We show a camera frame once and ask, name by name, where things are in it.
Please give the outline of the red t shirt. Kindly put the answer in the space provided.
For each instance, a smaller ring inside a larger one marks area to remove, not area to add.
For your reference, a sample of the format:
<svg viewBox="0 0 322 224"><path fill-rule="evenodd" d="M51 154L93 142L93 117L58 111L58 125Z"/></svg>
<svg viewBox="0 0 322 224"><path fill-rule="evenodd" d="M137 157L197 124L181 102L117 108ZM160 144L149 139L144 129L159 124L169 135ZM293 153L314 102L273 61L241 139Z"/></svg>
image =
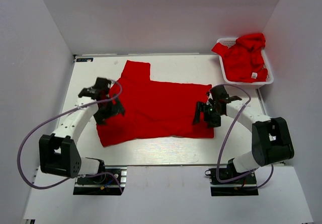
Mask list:
<svg viewBox="0 0 322 224"><path fill-rule="evenodd" d="M206 102L211 85L157 82L150 79L150 63L126 61L119 85L110 89L125 114L97 125L103 147L134 139L158 137L213 138L207 123L193 125L197 102Z"/></svg>

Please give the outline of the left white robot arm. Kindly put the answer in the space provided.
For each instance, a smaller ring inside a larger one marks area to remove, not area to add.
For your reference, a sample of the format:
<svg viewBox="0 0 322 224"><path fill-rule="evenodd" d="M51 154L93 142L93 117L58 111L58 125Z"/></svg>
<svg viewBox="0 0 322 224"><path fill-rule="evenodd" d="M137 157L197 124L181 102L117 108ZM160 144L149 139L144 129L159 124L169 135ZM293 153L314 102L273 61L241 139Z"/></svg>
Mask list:
<svg viewBox="0 0 322 224"><path fill-rule="evenodd" d="M89 175L95 183L106 179L106 170L102 160L81 157L78 139L91 118L97 125L125 109L118 95L110 95L109 91L115 81L97 78L93 86L83 88L78 94L75 108L68 113L65 120L50 135L43 135L39 140L41 171L56 176L76 178Z"/></svg>

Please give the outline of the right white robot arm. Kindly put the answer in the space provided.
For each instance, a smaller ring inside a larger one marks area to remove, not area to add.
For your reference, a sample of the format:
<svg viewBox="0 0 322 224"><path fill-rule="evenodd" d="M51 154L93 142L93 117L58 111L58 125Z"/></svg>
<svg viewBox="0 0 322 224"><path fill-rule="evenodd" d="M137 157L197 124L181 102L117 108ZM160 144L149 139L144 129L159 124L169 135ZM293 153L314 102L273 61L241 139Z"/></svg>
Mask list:
<svg viewBox="0 0 322 224"><path fill-rule="evenodd" d="M226 85L212 87L206 103L197 102L193 124L203 120L210 128L221 126L221 117L233 119L219 151L220 164L226 142L234 125L239 122L252 134L251 151L229 160L222 177L216 168L215 177L219 183L239 183L254 170L292 159L295 155L287 122L282 117L272 118L249 107L250 100L242 101L239 96L230 96Z"/></svg>

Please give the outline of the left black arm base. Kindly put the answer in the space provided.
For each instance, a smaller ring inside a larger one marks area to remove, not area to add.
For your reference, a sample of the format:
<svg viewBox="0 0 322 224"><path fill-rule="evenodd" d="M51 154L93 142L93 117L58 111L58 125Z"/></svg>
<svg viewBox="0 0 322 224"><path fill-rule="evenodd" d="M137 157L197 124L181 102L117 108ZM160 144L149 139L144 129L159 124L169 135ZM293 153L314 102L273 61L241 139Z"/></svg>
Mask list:
<svg viewBox="0 0 322 224"><path fill-rule="evenodd" d="M104 174L97 177L79 177L76 178L73 195L88 196L120 196L124 191L127 178L126 167L106 166Z"/></svg>

